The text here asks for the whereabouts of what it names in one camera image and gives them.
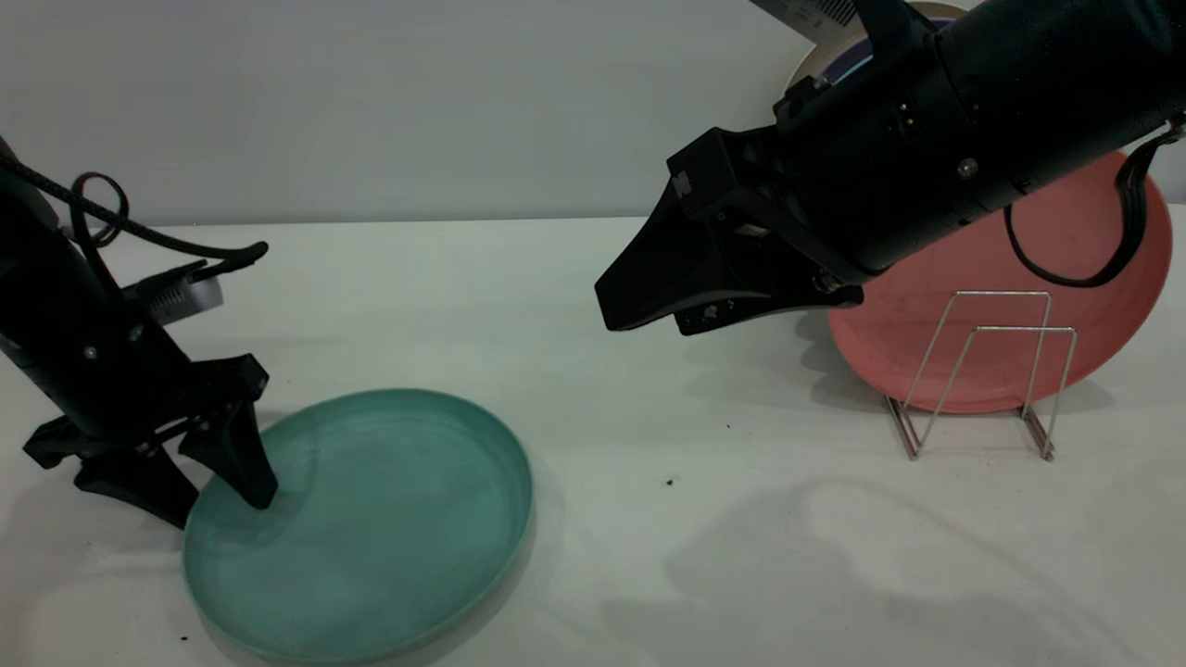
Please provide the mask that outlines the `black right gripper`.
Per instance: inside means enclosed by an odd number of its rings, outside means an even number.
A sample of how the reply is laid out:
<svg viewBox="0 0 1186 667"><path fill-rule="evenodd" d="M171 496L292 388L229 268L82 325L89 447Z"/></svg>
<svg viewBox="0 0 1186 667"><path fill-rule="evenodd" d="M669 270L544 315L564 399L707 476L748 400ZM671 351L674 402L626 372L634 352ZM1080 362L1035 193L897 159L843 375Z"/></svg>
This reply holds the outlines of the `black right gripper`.
<svg viewBox="0 0 1186 667"><path fill-rule="evenodd" d="M871 34L871 59L829 87L803 80L774 125L713 128L670 157L669 190L597 279L610 331L675 315L695 336L804 309L855 309L903 258L983 215L958 173L971 126L935 32ZM761 288L733 266L788 262Z"/></svg>

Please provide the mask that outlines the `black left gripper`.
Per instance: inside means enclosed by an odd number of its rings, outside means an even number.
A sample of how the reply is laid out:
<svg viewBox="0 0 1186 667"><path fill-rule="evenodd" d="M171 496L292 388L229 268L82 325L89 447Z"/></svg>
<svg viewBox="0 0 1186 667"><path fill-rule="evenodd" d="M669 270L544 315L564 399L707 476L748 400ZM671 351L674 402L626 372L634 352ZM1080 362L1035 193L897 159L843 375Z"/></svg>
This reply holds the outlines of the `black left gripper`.
<svg viewBox="0 0 1186 667"><path fill-rule="evenodd" d="M270 376L251 355L191 360L149 324L97 329L94 339L47 333L24 347L24 371L62 409L24 451L44 469L68 456L81 491L116 498L183 529L198 490L164 450L135 447L177 421L196 421L179 452L199 460L255 510L278 493L254 401Z"/></svg>

